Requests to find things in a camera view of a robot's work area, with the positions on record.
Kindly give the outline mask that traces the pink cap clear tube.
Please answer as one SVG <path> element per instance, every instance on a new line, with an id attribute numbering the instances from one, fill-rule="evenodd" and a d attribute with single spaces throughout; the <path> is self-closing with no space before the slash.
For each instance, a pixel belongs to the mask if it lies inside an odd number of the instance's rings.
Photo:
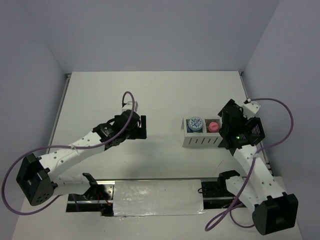
<path id="1" fill-rule="evenodd" d="M 208 125 L 208 132 L 210 133 L 217 133 L 220 129 L 220 125 L 215 122 L 215 121 L 212 121 L 209 125 Z"/>

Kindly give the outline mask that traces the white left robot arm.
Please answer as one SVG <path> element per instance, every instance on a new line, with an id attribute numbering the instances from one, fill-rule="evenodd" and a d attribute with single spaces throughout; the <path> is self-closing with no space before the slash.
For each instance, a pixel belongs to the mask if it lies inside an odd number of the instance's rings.
<path id="1" fill-rule="evenodd" d="M 67 176 L 64 173 L 91 156 L 100 154 L 125 140 L 147 138 L 147 117 L 126 110 L 105 123 L 94 127 L 87 135 L 49 154 L 35 156 L 33 153 L 23 158 L 16 181 L 31 206 L 38 206 L 52 196 L 76 194 L 87 200 L 107 191 L 90 173 Z"/>

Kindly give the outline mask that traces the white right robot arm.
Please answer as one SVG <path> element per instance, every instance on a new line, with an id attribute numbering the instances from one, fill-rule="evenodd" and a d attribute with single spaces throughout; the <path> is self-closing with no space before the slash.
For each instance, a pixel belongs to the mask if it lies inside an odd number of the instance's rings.
<path id="1" fill-rule="evenodd" d="M 224 179 L 218 182 L 217 190 L 223 196 L 235 196 L 229 211 L 237 201 L 243 203 L 251 213 L 254 227 L 264 236 L 293 228 L 299 202 L 276 182 L 260 156 L 264 149 L 258 149 L 257 145 L 265 138 L 261 119 L 256 116 L 260 108 L 251 99 L 243 105 L 230 99 L 218 113 L 222 120 L 219 148 L 231 153 L 246 178 L 235 171 L 223 172 L 220 176 Z"/>

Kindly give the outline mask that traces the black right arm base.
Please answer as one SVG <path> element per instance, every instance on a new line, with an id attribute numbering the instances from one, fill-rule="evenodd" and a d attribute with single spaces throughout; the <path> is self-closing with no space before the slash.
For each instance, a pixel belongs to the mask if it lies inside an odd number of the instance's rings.
<path id="1" fill-rule="evenodd" d="M 202 181 L 197 190 L 204 198 L 235 197 L 236 195 L 227 190 L 225 180 Z"/>

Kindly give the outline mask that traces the blue slime jar printed lid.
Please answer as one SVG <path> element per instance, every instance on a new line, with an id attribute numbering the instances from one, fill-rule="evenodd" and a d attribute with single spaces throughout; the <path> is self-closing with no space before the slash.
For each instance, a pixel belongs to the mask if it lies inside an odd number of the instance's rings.
<path id="1" fill-rule="evenodd" d="M 192 117 L 187 120 L 187 132 L 188 133 L 202 133 L 203 132 L 203 120 L 200 117 Z"/>

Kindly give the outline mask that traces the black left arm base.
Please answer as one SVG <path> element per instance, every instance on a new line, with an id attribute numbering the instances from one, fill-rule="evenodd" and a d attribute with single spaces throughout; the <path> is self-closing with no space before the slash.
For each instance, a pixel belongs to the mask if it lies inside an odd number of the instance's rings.
<path id="1" fill-rule="evenodd" d="M 99 213 L 103 217 L 114 216 L 115 181 L 98 180 L 98 190 L 87 195 L 69 194 L 66 213 Z"/>

